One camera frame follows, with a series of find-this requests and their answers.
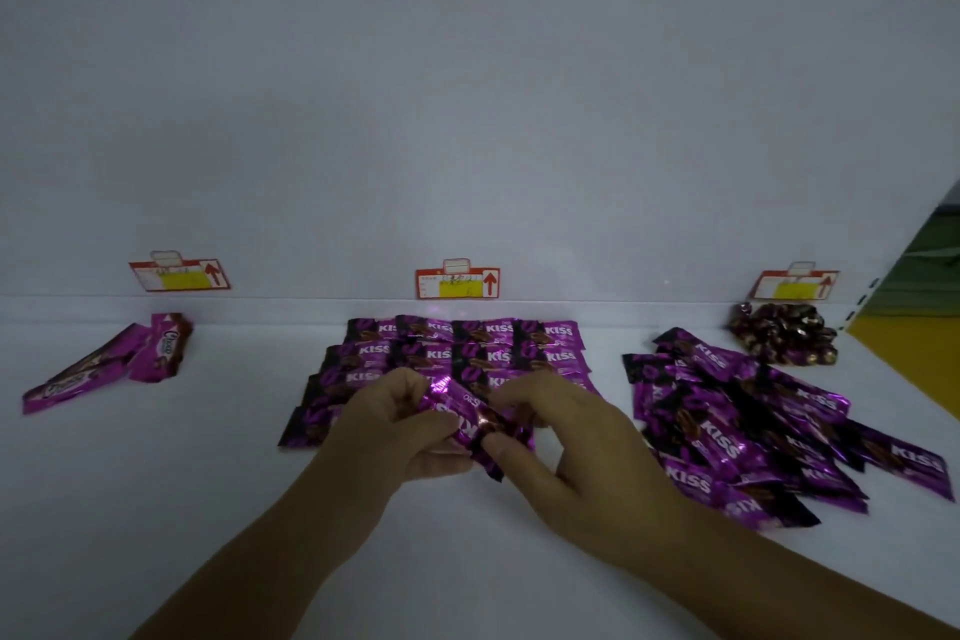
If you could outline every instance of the forearm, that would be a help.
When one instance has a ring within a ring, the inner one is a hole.
[[[276,638],[297,628],[339,565],[335,517],[320,510],[309,469],[266,513],[233,538],[133,635],[154,638]]]
[[[690,501],[677,541],[634,572],[724,638],[952,638],[960,632]]]

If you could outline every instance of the pile of wrapped candy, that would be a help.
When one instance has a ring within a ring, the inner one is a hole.
[[[193,325],[181,313],[155,313],[150,326],[130,324],[109,342],[23,395],[23,415],[52,408],[127,378],[158,383],[177,374]]]
[[[350,319],[343,343],[327,347],[317,373],[307,378],[303,399],[294,408],[279,445],[320,445],[354,392],[395,367],[410,367],[430,383],[417,410],[460,416],[461,427],[453,440],[489,476],[501,481],[502,471],[480,441],[487,433],[500,431],[532,449],[533,430],[490,407],[491,391],[527,372],[549,369],[596,392],[583,349],[575,321],[445,321],[408,314]]]
[[[674,328],[655,354],[623,355],[633,417],[674,485],[759,531],[820,520],[797,496],[868,513],[837,462],[873,464],[953,501],[940,455],[848,417],[850,401]]]
[[[761,362],[836,365],[837,331],[824,325],[812,304],[738,304],[726,327]]]

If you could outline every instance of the hand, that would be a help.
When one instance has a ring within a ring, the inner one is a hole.
[[[315,497],[324,530],[336,535],[339,566],[378,525],[405,481],[465,473],[473,462],[444,440],[460,425],[449,412],[415,413],[429,381],[394,369],[359,390],[343,408],[316,457],[292,490]]]
[[[536,514],[594,557],[637,574],[679,540],[686,499],[669,482],[633,422],[603,400],[550,372],[511,379],[490,395],[497,408],[533,410],[563,446],[556,475],[503,433],[483,447]]]

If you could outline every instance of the white table surface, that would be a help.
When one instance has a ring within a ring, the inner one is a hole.
[[[19,396],[124,325],[0,326],[0,637],[129,634],[309,460],[276,448],[343,327],[199,325],[180,374],[120,382],[23,417]],[[583,330],[593,381],[625,411],[619,356],[659,329]],[[722,330],[696,329],[734,346]],[[960,470],[960,423],[853,338],[798,371],[851,415]],[[558,457],[552,433],[538,452]],[[960,510],[906,480],[857,476],[870,516],[768,537],[960,627]],[[404,486],[366,546],[323,586],[297,638],[711,637],[670,600],[551,536],[508,482],[478,468]]]

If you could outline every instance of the yellow sticker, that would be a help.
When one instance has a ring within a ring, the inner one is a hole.
[[[774,291],[774,299],[810,301],[817,298],[820,283],[780,283]]]
[[[439,282],[441,299],[478,299],[483,296],[483,282],[479,279],[443,279]]]
[[[210,279],[203,271],[186,271],[181,273],[159,274],[163,288],[171,292],[184,290],[211,289]]]

